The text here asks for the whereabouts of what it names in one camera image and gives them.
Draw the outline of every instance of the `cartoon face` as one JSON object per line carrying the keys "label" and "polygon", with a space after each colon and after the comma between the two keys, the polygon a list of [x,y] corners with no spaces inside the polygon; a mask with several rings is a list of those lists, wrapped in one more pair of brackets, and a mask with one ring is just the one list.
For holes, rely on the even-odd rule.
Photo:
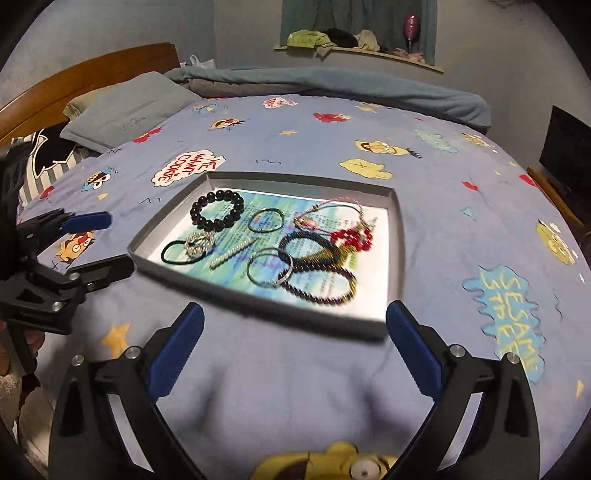
{"label": "cartoon face", "polygon": [[56,256],[62,261],[72,263],[94,241],[95,232],[73,233],[67,240],[60,243]]}
{"label": "cartoon face", "polygon": [[574,265],[574,257],[570,252],[568,245],[554,230],[541,220],[538,220],[538,225],[535,227],[535,231],[538,233],[543,244],[550,249],[558,260],[566,265]]}
{"label": "cartoon face", "polygon": [[387,143],[380,142],[380,140],[374,140],[373,142],[367,142],[364,140],[357,140],[355,142],[355,146],[363,150],[365,152],[370,153],[390,153],[392,155],[412,155],[415,158],[421,158],[421,154],[415,152],[414,150],[409,150],[407,148],[400,148],[395,147],[393,145],[388,145]]}
{"label": "cartoon face", "polygon": [[115,169],[107,167],[91,175],[90,177],[88,177],[88,179],[86,179],[86,182],[82,186],[82,191],[88,192],[89,190],[100,189],[103,186],[104,182],[109,181],[111,179],[112,173],[116,173]]}
{"label": "cartoon face", "polygon": [[360,454],[348,442],[332,443],[323,453],[288,453],[268,457],[250,480],[379,480],[396,457]]}

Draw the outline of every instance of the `pillow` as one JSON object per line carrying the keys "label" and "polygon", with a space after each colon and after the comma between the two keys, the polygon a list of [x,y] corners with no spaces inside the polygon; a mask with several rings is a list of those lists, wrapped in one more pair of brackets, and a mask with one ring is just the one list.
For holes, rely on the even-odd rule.
{"label": "pillow", "polygon": [[109,85],[107,87],[97,88],[96,90],[92,90],[91,92],[85,93],[84,95],[73,98],[66,104],[66,108],[64,108],[64,115],[70,120],[74,120],[84,110],[86,110],[92,102],[95,101],[97,96],[113,88],[114,86],[115,85]]}
{"label": "pillow", "polygon": [[25,183],[19,192],[19,215],[22,207],[43,194],[52,183],[85,158],[91,156],[85,148],[60,138],[67,122],[47,127],[18,140],[31,141],[33,151],[27,160]]}
{"label": "pillow", "polygon": [[97,96],[61,137],[100,153],[158,126],[201,97],[158,72],[143,73]]}

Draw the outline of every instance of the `gray tray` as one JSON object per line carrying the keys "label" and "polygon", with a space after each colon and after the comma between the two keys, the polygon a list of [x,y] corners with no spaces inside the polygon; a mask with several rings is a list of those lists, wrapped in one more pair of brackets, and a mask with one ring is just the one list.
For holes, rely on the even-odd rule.
{"label": "gray tray", "polygon": [[217,189],[242,189],[271,194],[319,199],[354,197],[368,207],[388,212],[388,302],[402,297],[404,284],[404,235],[397,196],[393,189],[366,183],[275,173],[211,172],[204,173],[175,195],[135,235],[128,251],[138,269],[158,280],[181,287],[197,296],[216,297],[221,301],[246,306],[253,313],[275,318],[293,326],[311,326],[321,330],[354,334],[368,339],[382,339],[387,334],[385,319],[368,319],[338,314],[338,309],[310,310],[280,301],[263,299],[238,290],[193,278],[148,260],[148,257],[184,218],[201,195]]}

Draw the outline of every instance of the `wooden furniture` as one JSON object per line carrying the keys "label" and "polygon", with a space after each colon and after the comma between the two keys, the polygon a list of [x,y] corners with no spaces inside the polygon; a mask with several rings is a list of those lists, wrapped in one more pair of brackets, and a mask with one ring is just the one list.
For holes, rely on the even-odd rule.
{"label": "wooden furniture", "polygon": [[25,137],[67,121],[62,113],[66,104],[83,93],[146,72],[165,73],[179,65],[174,45],[158,43],[116,51],[62,70],[0,110],[0,147],[9,144],[13,137]]}

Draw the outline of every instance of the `cartoon print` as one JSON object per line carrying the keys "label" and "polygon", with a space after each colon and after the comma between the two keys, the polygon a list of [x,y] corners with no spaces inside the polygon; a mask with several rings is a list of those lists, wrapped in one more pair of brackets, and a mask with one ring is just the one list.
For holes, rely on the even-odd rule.
{"label": "cartoon print", "polygon": [[161,127],[153,128],[152,130],[147,131],[146,133],[140,135],[138,138],[134,138],[135,143],[144,143],[146,142],[152,135],[159,134],[162,131]]}
{"label": "cartoon print", "polygon": [[374,140],[373,142],[367,142],[364,140],[355,141],[355,146],[364,151],[371,153],[390,153],[392,155],[412,155],[415,158],[422,158],[420,153],[410,150],[409,148],[400,148],[387,143],[380,142],[380,140]]}
{"label": "cartoon print", "polygon": [[393,456],[359,453],[349,442],[334,442],[324,452],[269,456],[250,480],[379,480],[396,460]]}
{"label": "cartoon print", "polygon": [[362,112],[371,112],[371,113],[377,113],[375,111],[375,109],[379,108],[379,107],[381,107],[381,105],[375,105],[374,103],[367,103],[367,102],[361,102],[357,106],[357,108],[359,110],[361,110]]}
{"label": "cartoon print", "polygon": [[95,232],[73,233],[66,240],[60,242],[60,249],[56,253],[61,261],[71,264],[81,256],[95,241]]}
{"label": "cartoon print", "polygon": [[347,120],[351,120],[351,117],[342,115],[341,113],[315,113],[314,118],[324,122],[325,124],[329,124],[331,122],[346,122]]}
{"label": "cartoon print", "polygon": [[351,173],[356,173],[366,179],[389,180],[394,176],[389,171],[383,171],[385,167],[383,163],[372,163],[362,158],[352,158],[351,160],[339,163],[339,165]]}
{"label": "cartoon print", "polygon": [[102,168],[100,171],[92,174],[90,177],[88,177],[88,179],[86,179],[84,185],[82,186],[82,191],[88,192],[89,190],[100,189],[104,182],[111,179],[111,175],[113,173],[117,173],[117,170],[112,167]]}
{"label": "cartoon print", "polygon": [[489,145],[488,143],[486,143],[482,137],[478,136],[478,135],[472,135],[472,134],[462,134],[462,136],[464,137],[464,139],[468,140],[469,142],[472,142],[476,145],[478,145],[479,147],[492,147],[492,145]]}
{"label": "cartoon print", "polygon": [[103,346],[111,349],[111,358],[119,358],[127,350],[129,345],[125,335],[130,326],[130,323],[124,323],[118,327],[112,326],[109,333],[100,341]]}
{"label": "cartoon print", "polygon": [[155,187],[167,187],[172,182],[185,179],[189,175],[214,171],[225,161],[224,157],[216,157],[211,150],[183,153],[156,172],[152,182]]}
{"label": "cartoon print", "polygon": [[552,228],[552,223],[548,226],[542,220],[538,220],[535,231],[538,233],[544,246],[548,247],[558,260],[566,265],[574,265],[575,259],[573,254],[570,252],[565,241],[558,236],[560,230]]}
{"label": "cartoon print", "polygon": [[442,152],[447,152],[447,153],[457,153],[458,152],[457,148],[451,147],[443,139],[442,135],[430,134],[427,132],[422,132],[420,130],[415,130],[414,134],[417,137],[419,137],[421,140],[423,140],[425,143],[431,145],[432,147],[435,147],[438,150],[441,150]]}
{"label": "cartoon print", "polygon": [[240,125],[243,123],[244,120],[239,120],[238,118],[226,118],[224,120],[216,120],[214,123],[212,123],[211,129],[214,130],[227,128],[228,130],[230,130],[230,127],[233,127],[234,125]]}
{"label": "cartoon print", "polygon": [[496,338],[495,355],[501,359],[508,352],[519,355],[529,381],[539,382],[544,373],[544,359],[538,350],[546,339],[535,333],[540,320],[532,310],[537,303],[528,301],[529,282],[504,265],[491,270],[478,267],[479,276],[462,284],[470,292],[482,292],[474,297],[483,304],[478,309],[492,318],[493,323],[484,325],[482,332]]}
{"label": "cartoon print", "polygon": [[279,108],[283,105],[297,105],[297,103],[293,100],[286,100],[283,97],[273,97],[268,100],[265,100],[262,104],[265,108]]}
{"label": "cartoon print", "polygon": [[194,108],[194,110],[201,115],[202,113],[215,113],[217,111],[217,109],[219,108],[219,105],[217,103],[210,103],[209,105],[198,105]]}

